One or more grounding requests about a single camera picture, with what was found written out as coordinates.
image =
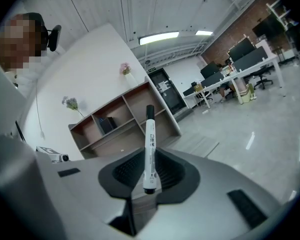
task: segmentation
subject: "black door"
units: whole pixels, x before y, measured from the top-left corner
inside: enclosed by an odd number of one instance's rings
[[[149,74],[149,77],[173,115],[186,107],[184,100],[163,68]]]

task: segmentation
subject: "ceiling light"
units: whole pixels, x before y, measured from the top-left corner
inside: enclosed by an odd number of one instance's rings
[[[202,30],[198,30],[195,35],[196,36],[211,36],[213,32],[210,31],[202,31]]]
[[[148,43],[152,43],[159,40],[169,39],[169,38],[176,38],[179,35],[179,32],[169,32],[169,33],[162,33],[162,34],[154,34],[146,37],[139,38],[139,44],[145,45]]]

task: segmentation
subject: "brick wall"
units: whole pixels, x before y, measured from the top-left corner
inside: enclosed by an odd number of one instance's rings
[[[235,46],[244,34],[249,37],[250,41],[255,45],[257,36],[253,32],[253,28],[259,24],[258,20],[263,21],[270,15],[267,11],[266,4],[273,4],[276,0],[255,0],[249,8],[229,27],[201,56],[207,63],[214,61],[215,63],[224,64],[229,58],[227,51]],[[282,47],[284,51],[290,49],[289,43],[282,33],[269,42],[270,48]]]

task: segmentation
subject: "camera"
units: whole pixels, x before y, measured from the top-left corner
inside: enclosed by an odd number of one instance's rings
[[[68,162],[70,161],[67,154],[60,154],[57,151],[49,147],[37,146],[35,151],[44,153],[49,156],[52,163]]]

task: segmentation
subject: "wooden shelf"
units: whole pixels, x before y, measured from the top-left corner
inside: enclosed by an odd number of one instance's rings
[[[146,108],[154,106],[157,144],[179,136],[178,126],[148,79],[68,127],[85,159],[109,156],[145,146]],[[105,133],[100,119],[112,118],[117,128]]]
[[[104,138],[108,137],[109,135],[113,134],[115,131],[120,130],[121,128],[123,128],[124,126],[126,126],[127,124],[129,124],[130,122],[132,122],[132,121],[134,121],[134,120],[135,120],[135,119],[132,118],[132,119],[128,120],[127,122],[121,124],[120,126],[118,126],[117,128],[113,129],[112,131],[109,131],[107,134],[103,135],[101,138],[97,139],[96,141],[94,141],[94,142],[92,142],[92,143],[90,143],[90,144],[84,146],[83,148],[80,149],[80,151],[83,151],[83,150],[85,150],[85,149],[91,147],[92,145],[96,144],[97,142],[101,141],[102,139],[104,139]],[[124,129],[124,131],[121,130],[120,133],[129,130],[131,127],[126,127],[126,128]]]
[[[161,114],[162,112],[166,111],[166,109],[161,109],[160,111],[158,111],[157,113],[154,114],[154,118],[156,118],[157,115]],[[147,120],[143,120],[140,125],[143,125],[146,123]]]

